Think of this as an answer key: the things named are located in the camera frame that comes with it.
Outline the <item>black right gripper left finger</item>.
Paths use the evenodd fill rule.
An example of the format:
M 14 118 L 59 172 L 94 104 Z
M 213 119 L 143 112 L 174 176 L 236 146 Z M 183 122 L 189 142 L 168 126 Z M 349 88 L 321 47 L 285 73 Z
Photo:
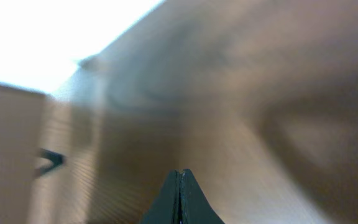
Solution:
M 141 224 L 178 224 L 180 222 L 180 177 L 177 170 L 168 173 L 160 193 L 145 212 Z

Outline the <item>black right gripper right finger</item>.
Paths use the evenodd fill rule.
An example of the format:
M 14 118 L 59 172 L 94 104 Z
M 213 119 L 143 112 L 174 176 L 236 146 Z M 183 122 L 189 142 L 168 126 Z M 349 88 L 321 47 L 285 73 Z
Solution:
M 180 173 L 180 205 L 183 224 L 224 224 L 190 169 Z

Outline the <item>brown cardboard box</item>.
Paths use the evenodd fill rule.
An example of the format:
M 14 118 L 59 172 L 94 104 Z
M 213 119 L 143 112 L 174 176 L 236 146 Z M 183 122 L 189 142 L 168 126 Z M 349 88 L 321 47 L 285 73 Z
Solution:
M 113 223 L 99 185 L 103 85 L 51 94 L 0 83 L 0 223 Z

